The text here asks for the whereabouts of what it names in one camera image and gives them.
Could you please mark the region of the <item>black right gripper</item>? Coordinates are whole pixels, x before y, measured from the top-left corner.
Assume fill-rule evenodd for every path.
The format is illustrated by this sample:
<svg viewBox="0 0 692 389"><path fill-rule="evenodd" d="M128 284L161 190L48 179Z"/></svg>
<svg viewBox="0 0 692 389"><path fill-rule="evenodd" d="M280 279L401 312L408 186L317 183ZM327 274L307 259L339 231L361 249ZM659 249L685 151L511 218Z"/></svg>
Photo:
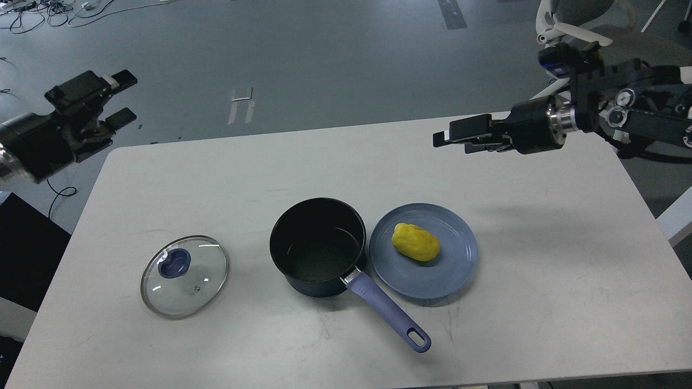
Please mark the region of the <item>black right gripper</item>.
<svg viewBox="0 0 692 389"><path fill-rule="evenodd" d="M465 153L510 152L522 155L560 150L564 137L551 127L556 111L553 96L530 99L512 107L502 120L480 114L449 123L447 132L432 135L433 147L463 145Z"/></svg>

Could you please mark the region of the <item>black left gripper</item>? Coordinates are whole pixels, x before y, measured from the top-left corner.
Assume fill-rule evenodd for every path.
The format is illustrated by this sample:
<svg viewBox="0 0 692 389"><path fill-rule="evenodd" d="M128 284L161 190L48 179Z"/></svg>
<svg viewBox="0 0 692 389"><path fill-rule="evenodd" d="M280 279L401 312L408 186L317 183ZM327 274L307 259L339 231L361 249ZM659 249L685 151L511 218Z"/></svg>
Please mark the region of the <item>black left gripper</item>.
<svg viewBox="0 0 692 389"><path fill-rule="evenodd" d="M85 71L44 94L54 113L29 112L2 122L2 183L22 176L39 184L108 148L137 116L123 108L105 120L97 117L114 95L137 83L127 69L102 77ZM80 119L89 120L83 128Z"/></svg>

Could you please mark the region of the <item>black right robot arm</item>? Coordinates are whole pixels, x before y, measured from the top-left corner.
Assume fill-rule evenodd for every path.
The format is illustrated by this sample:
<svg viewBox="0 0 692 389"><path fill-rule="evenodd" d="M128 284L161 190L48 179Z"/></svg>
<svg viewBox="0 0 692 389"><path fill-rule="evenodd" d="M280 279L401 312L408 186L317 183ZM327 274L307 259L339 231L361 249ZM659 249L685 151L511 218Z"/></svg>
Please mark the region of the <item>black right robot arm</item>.
<svg viewBox="0 0 692 389"><path fill-rule="evenodd" d="M515 104L495 120L489 113L449 123L432 137L434 147L464 145L465 153L522 155L559 150L569 133L595 133L618 158L689 164L690 157L649 150L664 143L690 151L690 80L685 66L653 66L638 58L605 65L598 43L578 50L559 43L538 61L557 77L554 91Z"/></svg>

